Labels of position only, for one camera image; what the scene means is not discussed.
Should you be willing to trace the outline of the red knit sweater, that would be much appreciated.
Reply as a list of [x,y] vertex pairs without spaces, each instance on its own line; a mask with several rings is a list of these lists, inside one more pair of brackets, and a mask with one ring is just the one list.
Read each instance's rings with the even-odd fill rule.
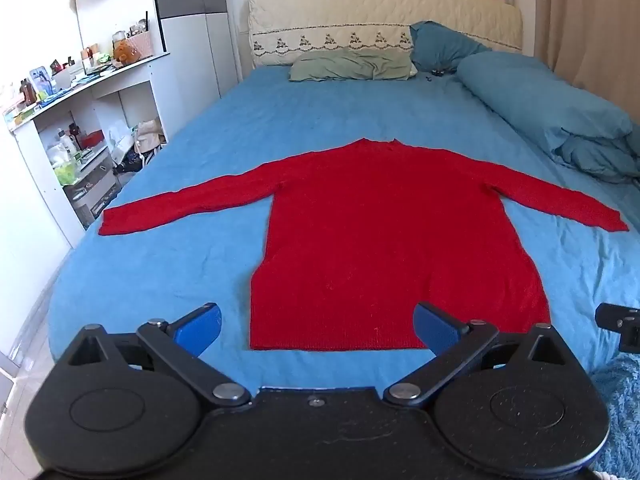
[[264,198],[254,350],[414,349],[423,301],[524,333],[548,321],[549,303],[504,202],[626,230],[618,211],[581,192],[446,150],[363,139],[107,209],[99,232],[142,232]]

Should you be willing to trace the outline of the blue fluffy rug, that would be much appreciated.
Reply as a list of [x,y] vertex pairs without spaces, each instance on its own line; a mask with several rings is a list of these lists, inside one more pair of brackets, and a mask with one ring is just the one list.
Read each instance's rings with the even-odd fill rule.
[[591,374],[610,415],[610,434],[593,463],[618,478],[639,478],[640,378],[638,354],[619,353]]

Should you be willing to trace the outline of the rolled blue duvet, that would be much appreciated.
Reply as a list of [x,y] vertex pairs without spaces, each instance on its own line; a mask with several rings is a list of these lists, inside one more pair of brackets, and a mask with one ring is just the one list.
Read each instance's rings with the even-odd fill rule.
[[557,164],[608,183],[639,183],[639,125],[612,102],[515,53],[468,56],[457,76]]

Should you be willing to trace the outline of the white shelf desk unit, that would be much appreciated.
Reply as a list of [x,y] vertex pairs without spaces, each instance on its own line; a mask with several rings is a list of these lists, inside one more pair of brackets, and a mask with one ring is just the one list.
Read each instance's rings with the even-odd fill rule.
[[[171,58],[163,53],[78,84],[10,128],[40,196],[70,247],[79,244],[88,226],[122,188],[113,168],[132,147],[128,140],[132,128],[157,118],[164,137],[170,139],[180,129],[181,115]],[[58,180],[48,149],[61,141],[60,133],[75,133],[74,142],[81,144],[98,131],[102,139],[79,150],[72,183]]]

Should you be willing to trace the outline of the small black object on bed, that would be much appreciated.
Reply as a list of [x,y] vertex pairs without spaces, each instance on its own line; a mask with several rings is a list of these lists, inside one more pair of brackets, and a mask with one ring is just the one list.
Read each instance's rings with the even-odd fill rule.
[[445,75],[446,72],[444,70],[431,70],[430,72],[425,73],[425,78],[428,81],[432,81],[433,78],[442,78]]

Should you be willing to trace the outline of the green pillow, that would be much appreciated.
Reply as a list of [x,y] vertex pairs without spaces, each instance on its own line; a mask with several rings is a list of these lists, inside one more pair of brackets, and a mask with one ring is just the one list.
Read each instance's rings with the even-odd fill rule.
[[291,66],[293,82],[408,80],[418,73],[410,54],[397,50],[324,50],[301,55]]

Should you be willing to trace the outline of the teal pillow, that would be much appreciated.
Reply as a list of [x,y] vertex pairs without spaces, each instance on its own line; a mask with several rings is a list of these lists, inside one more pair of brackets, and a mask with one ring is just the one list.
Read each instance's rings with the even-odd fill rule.
[[423,21],[409,27],[411,62],[420,72],[451,72],[470,55],[489,51],[478,41],[433,21]]

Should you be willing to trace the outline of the orange teddy bear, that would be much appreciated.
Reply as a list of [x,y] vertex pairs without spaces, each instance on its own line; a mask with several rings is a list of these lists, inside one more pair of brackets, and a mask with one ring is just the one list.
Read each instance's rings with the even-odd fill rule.
[[127,66],[138,62],[141,54],[128,40],[120,40],[114,43],[113,58],[115,62]]

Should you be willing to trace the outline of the beige curtain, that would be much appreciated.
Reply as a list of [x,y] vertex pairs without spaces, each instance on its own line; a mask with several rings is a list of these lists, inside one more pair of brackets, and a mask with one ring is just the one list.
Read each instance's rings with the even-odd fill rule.
[[535,55],[639,120],[639,0],[536,0]]

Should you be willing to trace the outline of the cream quilted headboard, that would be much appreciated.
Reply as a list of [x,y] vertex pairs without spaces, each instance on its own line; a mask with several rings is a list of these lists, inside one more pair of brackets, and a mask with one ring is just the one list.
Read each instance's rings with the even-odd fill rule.
[[410,26],[422,21],[494,50],[523,51],[521,11],[498,0],[248,0],[255,66],[288,65],[311,51],[409,51]]

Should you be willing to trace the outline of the white grey wardrobe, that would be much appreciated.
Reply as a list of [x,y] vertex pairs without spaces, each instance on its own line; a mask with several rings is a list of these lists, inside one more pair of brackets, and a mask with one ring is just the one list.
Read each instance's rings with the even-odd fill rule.
[[239,82],[227,0],[155,0],[167,55],[152,91],[164,133],[173,138]]

